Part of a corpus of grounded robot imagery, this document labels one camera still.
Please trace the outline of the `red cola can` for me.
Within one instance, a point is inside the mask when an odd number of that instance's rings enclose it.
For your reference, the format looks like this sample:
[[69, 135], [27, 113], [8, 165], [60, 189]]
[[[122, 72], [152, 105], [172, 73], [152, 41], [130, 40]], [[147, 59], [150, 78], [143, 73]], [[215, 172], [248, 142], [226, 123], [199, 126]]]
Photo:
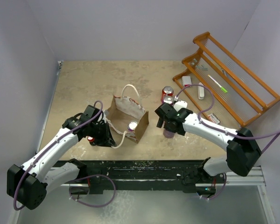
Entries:
[[171, 86], [165, 86], [161, 91], [161, 99], [163, 99], [165, 96], [173, 96], [174, 90]]

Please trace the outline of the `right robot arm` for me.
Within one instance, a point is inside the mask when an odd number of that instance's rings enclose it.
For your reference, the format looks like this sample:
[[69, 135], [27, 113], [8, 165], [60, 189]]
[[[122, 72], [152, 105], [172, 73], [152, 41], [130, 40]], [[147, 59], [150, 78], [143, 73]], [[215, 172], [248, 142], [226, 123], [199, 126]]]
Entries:
[[225, 156], [207, 158], [203, 161], [198, 177], [202, 182], [210, 182], [216, 175], [233, 172], [247, 176], [262, 152], [246, 128], [240, 130], [226, 128], [205, 119], [187, 108], [176, 110], [172, 105], [163, 103], [156, 110], [158, 128], [184, 136], [185, 133], [200, 136], [226, 152]]

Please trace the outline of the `purple Fanta can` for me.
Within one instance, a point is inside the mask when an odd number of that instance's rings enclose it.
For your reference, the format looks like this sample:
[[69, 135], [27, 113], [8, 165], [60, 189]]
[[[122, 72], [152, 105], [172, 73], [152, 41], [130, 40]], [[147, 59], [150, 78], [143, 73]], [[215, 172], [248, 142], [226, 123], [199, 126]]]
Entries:
[[174, 98], [172, 96], [164, 96], [162, 99], [162, 103], [167, 103], [169, 105], [174, 104]]

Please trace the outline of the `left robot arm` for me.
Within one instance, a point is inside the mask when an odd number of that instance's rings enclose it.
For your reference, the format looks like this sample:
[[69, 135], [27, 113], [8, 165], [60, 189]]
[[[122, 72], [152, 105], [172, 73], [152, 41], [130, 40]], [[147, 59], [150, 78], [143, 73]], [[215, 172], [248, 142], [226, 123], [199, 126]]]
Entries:
[[24, 207], [37, 208], [49, 192], [64, 183], [82, 183], [102, 176], [100, 173], [88, 175], [86, 164], [77, 159], [53, 169], [65, 152], [87, 137], [92, 137], [95, 145], [116, 145], [102, 108], [94, 105], [88, 105], [83, 113], [66, 119], [54, 138], [31, 159], [7, 170], [7, 194], [13, 198], [15, 211]]

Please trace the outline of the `patterned canvas tote bag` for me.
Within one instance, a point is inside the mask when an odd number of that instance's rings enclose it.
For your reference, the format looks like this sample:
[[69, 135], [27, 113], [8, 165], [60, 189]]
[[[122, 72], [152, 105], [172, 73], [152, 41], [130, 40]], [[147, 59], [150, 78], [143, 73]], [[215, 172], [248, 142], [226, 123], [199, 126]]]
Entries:
[[[128, 87], [135, 91], [137, 100], [124, 95]], [[149, 125], [149, 111], [143, 107], [140, 94], [132, 84], [125, 85], [120, 96], [113, 96], [111, 105], [104, 114], [109, 127], [121, 136], [121, 142], [114, 148], [121, 147], [126, 139], [139, 143]], [[134, 132], [128, 132], [127, 125], [132, 120], [138, 121], [138, 125]]]

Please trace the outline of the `purple soda can front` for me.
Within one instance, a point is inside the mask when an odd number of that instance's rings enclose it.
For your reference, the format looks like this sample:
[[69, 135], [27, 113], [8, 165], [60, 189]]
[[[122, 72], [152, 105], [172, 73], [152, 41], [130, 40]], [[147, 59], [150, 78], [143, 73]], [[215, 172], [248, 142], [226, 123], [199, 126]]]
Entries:
[[138, 121], [136, 120], [130, 121], [129, 124], [127, 125], [128, 132], [134, 132], [137, 125], [138, 125]]

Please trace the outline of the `purple soda can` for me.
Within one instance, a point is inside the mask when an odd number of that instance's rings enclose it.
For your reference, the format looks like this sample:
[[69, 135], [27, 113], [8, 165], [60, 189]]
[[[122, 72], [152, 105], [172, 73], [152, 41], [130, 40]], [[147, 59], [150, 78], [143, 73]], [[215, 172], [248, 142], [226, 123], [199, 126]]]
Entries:
[[138, 121], [136, 120], [130, 121], [129, 124], [127, 125], [128, 132], [134, 132], [137, 125], [138, 125]]
[[173, 138], [175, 133], [173, 132], [170, 132], [170, 131], [167, 131], [166, 129], [163, 130], [163, 135], [166, 137], [166, 138]]

